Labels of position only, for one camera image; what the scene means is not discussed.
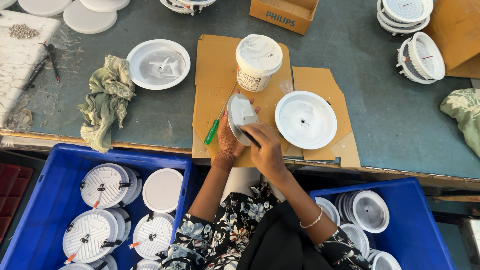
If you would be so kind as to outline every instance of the floral print blouse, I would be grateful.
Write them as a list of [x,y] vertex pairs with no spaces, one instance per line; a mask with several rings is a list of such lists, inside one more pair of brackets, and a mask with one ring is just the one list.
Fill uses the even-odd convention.
[[[256,226],[279,203],[267,183],[252,187],[252,191],[255,198],[231,193],[213,223],[186,214],[158,269],[235,270]],[[334,270],[370,270],[369,263],[340,228],[315,248]]]

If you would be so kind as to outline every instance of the screwdriver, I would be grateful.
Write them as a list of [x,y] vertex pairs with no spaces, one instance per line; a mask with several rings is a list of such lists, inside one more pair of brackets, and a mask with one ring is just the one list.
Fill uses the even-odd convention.
[[222,108],[222,111],[220,112],[220,115],[218,116],[218,118],[215,121],[213,121],[213,126],[210,129],[210,131],[208,132],[208,135],[207,135],[207,138],[205,138],[204,144],[209,145],[212,142],[213,136],[215,136],[216,130],[218,128],[218,124],[220,124],[220,120],[219,120],[220,116],[222,116],[222,113],[225,110],[225,106],[227,105],[228,99],[230,98],[230,96],[233,93],[233,89],[235,89],[235,85],[237,85],[237,81],[235,81],[235,84],[233,85],[232,90],[230,91],[230,95],[228,95],[228,98],[225,101],[225,104],[223,105],[223,108]]

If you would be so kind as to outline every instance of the blue plastic crate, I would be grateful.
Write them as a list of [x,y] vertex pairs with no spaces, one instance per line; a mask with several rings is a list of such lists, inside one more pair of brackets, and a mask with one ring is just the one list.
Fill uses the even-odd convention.
[[[115,163],[135,169],[144,183],[159,169],[172,168],[180,171],[183,174],[183,184],[173,234],[203,183],[189,158],[117,150],[101,154],[89,147],[58,144],[52,149],[45,163],[0,264],[0,270],[56,270],[62,267],[67,259],[62,248],[67,225],[81,213],[91,210],[82,199],[80,183],[92,168],[102,163]],[[132,218],[132,230],[130,239],[112,253],[119,270],[129,270],[143,259],[135,250],[129,250],[128,245],[132,243],[133,231],[138,221],[151,212],[145,206],[142,195],[127,205],[125,210]]]
[[390,211],[390,223],[382,233],[365,232],[370,248],[392,254],[403,270],[454,270],[452,257],[438,230],[427,199],[416,178],[359,184],[310,192],[335,204],[349,191],[369,189],[380,195]]

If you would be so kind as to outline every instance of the green screwdriver handle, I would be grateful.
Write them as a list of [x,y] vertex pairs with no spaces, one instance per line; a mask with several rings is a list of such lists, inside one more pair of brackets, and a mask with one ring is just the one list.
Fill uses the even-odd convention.
[[215,136],[216,130],[218,128],[218,124],[220,124],[219,120],[213,121],[213,126],[208,132],[207,138],[205,138],[204,144],[209,145],[212,142],[213,136]]

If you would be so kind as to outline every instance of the philips logo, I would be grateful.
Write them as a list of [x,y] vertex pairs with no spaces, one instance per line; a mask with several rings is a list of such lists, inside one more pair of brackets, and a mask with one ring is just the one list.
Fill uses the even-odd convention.
[[290,26],[295,26],[295,21],[292,21],[290,19],[287,19],[287,18],[284,18],[280,15],[277,15],[277,14],[273,14],[271,13],[270,11],[267,11],[267,15],[266,17],[270,17],[271,19],[274,19],[276,20],[277,22],[281,22],[281,23],[284,23],[286,25],[290,25]]

